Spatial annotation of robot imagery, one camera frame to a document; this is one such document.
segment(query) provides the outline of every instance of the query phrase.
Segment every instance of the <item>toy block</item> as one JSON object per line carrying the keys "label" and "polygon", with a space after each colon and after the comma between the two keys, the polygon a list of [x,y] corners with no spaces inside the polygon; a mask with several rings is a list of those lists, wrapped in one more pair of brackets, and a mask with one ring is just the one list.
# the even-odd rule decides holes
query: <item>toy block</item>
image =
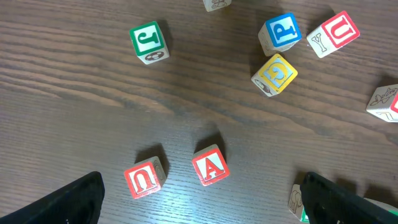
{"label": "toy block", "polygon": [[354,22],[343,11],[324,22],[307,36],[312,49],[323,58],[350,43],[360,33]]}
{"label": "toy block", "polygon": [[206,11],[211,12],[222,7],[227,7],[232,3],[232,0],[203,0]]}
{"label": "toy block", "polygon": [[203,186],[214,184],[229,176],[228,166],[216,144],[195,153],[192,164]]}
{"label": "toy block", "polygon": [[299,184],[294,184],[289,199],[289,211],[295,215],[300,222],[310,223],[307,214],[305,214],[304,205],[301,199],[301,190]]}
{"label": "toy block", "polygon": [[131,29],[130,38],[137,57],[146,65],[170,56],[157,22],[150,22]]}
{"label": "toy block", "polygon": [[372,200],[372,199],[368,199],[368,198],[366,198],[366,200],[372,202],[373,204],[377,205],[378,207],[381,207],[381,208],[387,210],[388,212],[391,212],[391,213],[393,213],[395,215],[398,215],[398,208],[395,208],[395,207],[393,207],[393,206],[391,206],[389,204],[386,204],[386,203],[378,202],[376,200]]}
{"label": "toy block", "polygon": [[267,96],[275,96],[281,93],[297,74],[293,66],[282,56],[275,54],[251,80]]}
{"label": "toy block", "polygon": [[398,84],[379,87],[366,107],[368,113],[387,122],[398,122]]}
{"label": "toy block", "polygon": [[124,171],[124,177],[134,199],[159,191],[166,181],[166,174],[157,156],[135,164]]}
{"label": "toy block", "polygon": [[286,13],[266,21],[259,32],[260,44],[266,56],[290,49],[301,38],[293,13]]}

